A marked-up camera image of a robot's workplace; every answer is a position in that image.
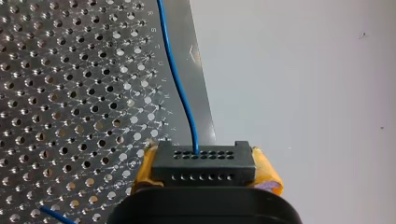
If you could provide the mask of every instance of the hole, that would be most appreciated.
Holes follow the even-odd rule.
[[[34,123],[39,123],[41,121],[41,117],[39,115],[33,115],[32,116],[32,121]]]
[[[64,75],[64,79],[70,81],[70,80],[73,79],[73,75],[71,75],[71,74],[66,74],[66,75]]]
[[[18,136],[18,137],[15,139],[15,142],[16,142],[18,145],[22,145],[22,144],[25,142],[25,139],[24,139],[24,137],[22,137],[22,136]]]
[[[141,133],[135,133],[135,134],[134,134],[134,140],[135,140],[135,141],[140,140],[140,138],[142,138],[142,134],[141,134]]]
[[[99,147],[104,147],[106,145],[106,141],[105,140],[100,140],[99,142],[98,142],[98,146]]]
[[[43,176],[44,177],[51,177],[52,176],[52,170],[51,169],[45,169],[43,171]]]
[[[13,126],[20,126],[22,124],[21,119],[13,119],[12,120],[12,125]]]
[[[61,113],[60,112],[53,112],[52,113],[52,118],[53,119],[60,119],[61,118]]]
[[[23,175],[22,178],[23,178],[24,181],[31,181],[33,179],[33,175],[30,174],[30,173],[26,173],[26,174]]]
[[[206,180],[206,175],[205,174],[201,174],[201,175],[199,175],[199,179],[200,180]]]
[[[63,129],[59,129],[58,131],[56,131],[56,136],[58,137],[64,137],[66,135],[66,131]]]
[[[117,55],[122,56],[122,55],[124,55],[125,51],[123,49],[117,49],[116,53],[117,53]]]
[[[134,48],[134,52],[135,52],[135,53],[141,53],[141,52],[142,52],[142,48],[140,48],[140,47],[135,47],[135,48]]]
[[[59,153],[61,155],[66,155],[67,151],[68,151],[67,147],[61,147],[61,149],[59,149]]]
[[[91,107],[91,112],[96,113],[99,111],[99,107],[97,105],[94,105],[93,107]]]
[[[137,30],[132,30],[131,32],[131,36],[135,37],[139,34],[139,32]]]
[[[89,89],[88,90],[89,95],[94,95],[95,94],[95,89]]]
[[[70,203],[70,207],[73,208],[73,209],[78,208],[78,206],[79,206],[79,202],[77,200],[73,200]]]
[[[82,166],[82,168],[84,168],[84,169],[88,169],[88,168],[90,168],[91,163],[90,163],[89,161],[84,161],[84,162],[81,164],[81,166]]]
[[[126,159],[128,159],[128,156],[125,153],[121,153],[119,155],[119,159],[120,159],[120,161],[125,161]]]
[[[65,173],[69,173],[70,171],[72,171],[72,166],[67,164],[64,166],[63,170]]]
[[[7,159],[0,159],[0,166],[5,167],[8,165],[8,160]]]
[[[94,179],[92,179],[92,178],[88,178],[86,181],[85,181],[85,185],[87,186],[87,187],[92,187],[92,185],[95,183],[95,180]]]
[[[127,17],[129,20],[133,20],[133,19],[134,19],[134,13],[133,13],[133,12],[128,12],[128,13],[126,14],[126,17]]]
[[[78,35],[78,36],[76,37],[76,40],[77,40],[78,43],[82,43],[82,42],[85,41],[84,36],[82,36],[82,35]]]
[[[48,151],[46,151],[46,150],[43,150],[43,151],[41,151],[40,152],[40,158],[41,159],[47,159],[49,157],[49,153],[48,153]]]
[[[113,32],[113,37],[116,38],[116,39],[120,39],[121,33],[119,31],[114,31]]]
[[[88,59],[88,55],[86,54],[86,53],[81,53],[81,54],[79,54],[79,58],[81,59],[81,60],[87,60]]]
[[[116,109],[117,108],[117,103],[111,103],[110,104],[111,109]]]
[[[12,89],[14,89],[14,83],[12,83],[12,82],[6,82],[5,84],[4,84],[4,86],[6,87],[6,89],[7,90],[12,90]]]
[[[223,180],[223,179],[225,179],[225,175],[222,174],[218,175],[218,180]]]
[[[143,6],[144,6],[143,3],[137,2],[137,3],[134,3],[133,8],[134,8],[134,10],[136,10],[136,11],[140,11],[140,10],[143,10]]]
[[[37,98],[35,98],[34,96],[29,98],[29,104],[30,105],[36,105],[37,104]]]
[[[27,155],[21,155],[20,156],[20,162],[21,163],[26,163],[28,161],[29,161],[29,156],[27,156]]]
[[[91,196],[90,199],[88,200],[91,204],[97,203],[98,202],[98,197],[96,196]]]
[[[43,59],[41,59],[41,64],[46,65],[46,66],[50,65],[50,60],[47,58],[43,58]]]
[[[195,175],[191,174],[191,175],[190,175],[190,180],[194,181],[194,180],[197,180],[197,178],[196,178]]]
[[[101,58],[105,58],[105,57],[106,57],[106,53],[105,53],[104,51],[102,51],[102,50],[100,50],[100,51],[98,52],[98,55],[99,55],[99,57],[101,57]]]
[[[39,142],[44,141],[45,138],[46,138],[46,135],[44,135],[43,133],[38,133],[35,135],[35,139]]]
[[[113,179],[112,175],[105,175],[104,180],[108,183]]]
[[[108,19],[111,21],[117,21],[119,17],[116,14],[110,14],[108,15]]]
[[[10,101],[8,101],[8,106],[11,108],[15,108],[18,106],[18,102],[14,101],[14,100],[10,100]]]
[[[103,39],[103,36],[102,36],[101,34],[96,34],[96,35],[95,35],[95,39],[96,39],[96,40],[102,40],[102,39]]]
[[[79,149],[80,151],[85,151],[87,148],[88,148],[88,147],[87,147],[86,144],[80,144],[80,145],[78,146],[78,149]]]
[[[47,188],[47,194],[52,195],[53,194],[53,187]]]
[[[148,120],[154,120],[155,119],[155,115],[154,114],[148,114]]]
[[[216,176],[215,175],[209,175],[209,177],[207,178],[208,180],[215,180]]]
[[[82,127],[81,125],[76,126],[75,132],[77,134],[83,134],[84,133],[84,127]]]
[[[97,121],[94,125],[93,125],[93,128],[96,130],[96,131],[101,131],[101,130],[103,130],[103,124],[102,124],[102,122],[99,120],[99,121]]]
[[[98,16],[92,17],[92,22],[93,23],[98,23],[99,22],[99,17]]]
[[[92,220],[93,220],[94,222],[97,222],[97,221],[100,220],[101,217],[102,217],[102,216],[101,216],[99,213],[95,213],[95,214],[93,214],[93,216],[92,216]]]
[[[49,95],[49,100],[50,100],[51,102],[55,102],[57,99],[58,99],[58,95],[57,95],[56,93],[51,93],[51,94]]]
[[[38,209],[33,209],[32,212],[30,213],[31,217],[38,217],[40,216],[40,210]]]
[[[79,115],[79,109],[73,109],[72,110],[72,115],[78,116]]]
[[[66,188],[67,188],[67,190],[71,191],[71,190],[73,190],[73,189],[76,188],[76,184],[73,183],[73,182],[70,182],[70,183],[68,183],[68,184],[66,185]]]
[[[108,92],[112,92],[113,90],[114,90],[114,88],[112,86],[106,87],[106,91],[108,91]]]
[[[131,172],[128,171],[128,170],[122,172],[122,176],[123,176],[124,178],[128,178],[128,176],[130,176],[130,175],[131,175]]]
[[[124,138],[122,136],[118,136],[117,139],[116,139],[116,142],[118,144],[122,144],[124,142]]]
[[[65,45],[66,39],[64,39],[63,37],[60,37],[56,40],[56,42],[58,43],[58,45]]]
[[[18,215],[18,214],[13,214],[13,215],[9,218],[9,220],[10,220],[11,222],[18,222],[18,221],[20,221],[20,219],[21,219],[21,216]]]
[[[80,19],[80,18],[74,18],[74,19],[73,19],[73,23],[74,23],[75,25],[81,25],[81,19]]]
[[[109,200],[113,200],[115,197],[116,197],[116,193],[115,193],[114,191],[110,191],[110,192],[107,194],[107,198],[108,198]]]
[[[84,72],[83,72],[83,76],[84,76],[84,77],[91,77],[91,76],[92,76],[92,73],[91,73],[90,71],[84,71]]]

